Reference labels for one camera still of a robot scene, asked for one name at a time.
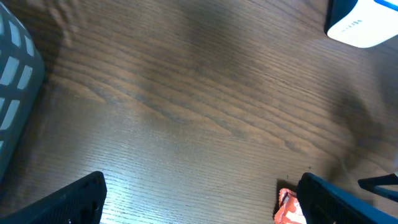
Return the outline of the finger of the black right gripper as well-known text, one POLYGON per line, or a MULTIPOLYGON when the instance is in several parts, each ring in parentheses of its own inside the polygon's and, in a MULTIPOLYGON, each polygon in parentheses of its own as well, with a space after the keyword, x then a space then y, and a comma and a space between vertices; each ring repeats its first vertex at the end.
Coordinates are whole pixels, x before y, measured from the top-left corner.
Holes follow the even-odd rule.
POLYGON ((398 202, 397 191, 383 188, 383 186, 386 185, 397 185, 396 173, 380 177, 359 179, 358 184, 362 189, 367 190, 368 192, 398 202))

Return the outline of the orange snack bar wrapper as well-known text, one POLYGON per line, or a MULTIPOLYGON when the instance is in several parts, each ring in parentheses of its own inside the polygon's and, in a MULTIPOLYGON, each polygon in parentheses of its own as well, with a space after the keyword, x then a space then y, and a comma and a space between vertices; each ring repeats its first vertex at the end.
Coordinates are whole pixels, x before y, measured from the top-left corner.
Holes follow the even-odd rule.
POLYGON ((280 189, 278 207, 274 215, 275 224, 307 224, 294 191, 287 188, 280 189))

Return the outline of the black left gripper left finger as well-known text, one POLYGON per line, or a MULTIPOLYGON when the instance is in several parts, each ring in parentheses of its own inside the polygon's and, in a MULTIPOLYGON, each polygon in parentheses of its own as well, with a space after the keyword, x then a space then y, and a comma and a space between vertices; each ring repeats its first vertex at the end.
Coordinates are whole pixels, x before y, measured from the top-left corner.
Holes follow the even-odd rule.
POLYGON ((1 218, 1 224, 99 224, 106 194, 104 175, 95 171, 1 218))

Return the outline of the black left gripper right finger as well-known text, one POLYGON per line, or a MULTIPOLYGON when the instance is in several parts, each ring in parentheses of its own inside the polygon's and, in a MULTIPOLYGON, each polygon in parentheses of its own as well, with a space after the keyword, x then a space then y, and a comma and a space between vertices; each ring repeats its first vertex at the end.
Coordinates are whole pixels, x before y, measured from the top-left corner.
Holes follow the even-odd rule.
POLYGON ((297 198, 308 224, 397 224, 396 218, 309 172, 298 182, 297 198))

